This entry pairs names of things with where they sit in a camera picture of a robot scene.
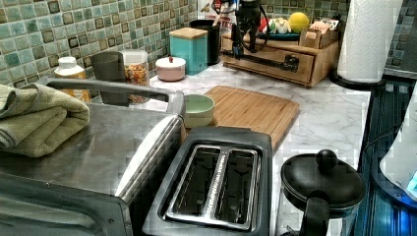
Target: ceramic bowl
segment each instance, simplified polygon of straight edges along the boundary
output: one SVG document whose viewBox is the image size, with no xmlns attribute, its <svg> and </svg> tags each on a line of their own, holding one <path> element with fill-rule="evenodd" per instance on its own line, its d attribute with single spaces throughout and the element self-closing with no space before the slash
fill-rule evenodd
<svg viewBox="0 0 417 236">
<path fill-rule="evenodd" d="M 206 126 L 212 121 L 214 112 L 214 100 L 205 95 L 185 95 L 185 117 L 186 128 Z"/>
</svg>

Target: yellow fruit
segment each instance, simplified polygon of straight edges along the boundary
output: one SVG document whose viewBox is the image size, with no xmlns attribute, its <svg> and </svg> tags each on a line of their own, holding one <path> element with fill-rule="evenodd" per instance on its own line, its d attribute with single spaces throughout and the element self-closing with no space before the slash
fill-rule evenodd
<svg viewBox="0 0 417 236">
<path fill-rule="evenodd" d="M 296 12 L 288 18 L 288 23 L 292 31 L 299 33 L 303 28 L 309 27 L 310 20 L 304 13 Z"/>
</svg>

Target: wooden cutting board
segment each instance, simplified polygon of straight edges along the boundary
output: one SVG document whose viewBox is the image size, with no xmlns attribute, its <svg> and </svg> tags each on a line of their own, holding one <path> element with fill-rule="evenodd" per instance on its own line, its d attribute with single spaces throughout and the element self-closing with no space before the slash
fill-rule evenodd
<svg viewBox="0 0 417 236">
<path fill-rule="evenodd" d="M 299 104 L 240 88 L 217 86 L 206 92 L 214 100 L 213 126 L 250 128 L 271 136 L 275 150 L 298 114 Z"/>
</svg>

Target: paper towel roll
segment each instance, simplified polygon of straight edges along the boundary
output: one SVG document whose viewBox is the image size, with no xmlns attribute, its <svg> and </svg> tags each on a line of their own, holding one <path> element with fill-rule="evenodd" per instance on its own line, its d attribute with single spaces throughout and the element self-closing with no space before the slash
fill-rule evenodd
<svg viewBox="0 0 417 236">
<path fill-rule="evenodd" d="M 381 80 L 401 5 L 402 0 L 351 0 L 337 67 L 343 79 Z"/>
</svg>

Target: teal canister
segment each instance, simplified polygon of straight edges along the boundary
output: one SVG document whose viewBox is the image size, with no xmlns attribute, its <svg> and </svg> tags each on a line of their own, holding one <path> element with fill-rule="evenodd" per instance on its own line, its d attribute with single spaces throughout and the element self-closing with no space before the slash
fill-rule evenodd
<svg viewBox="0 0 417 236">
<path fill-rule="evenodd" d="M 182 28 L 169 33 L 171 56 L 186 61 L 187 75 L 194 76 L 208 67 L 208 32 Z"/>
</svg>

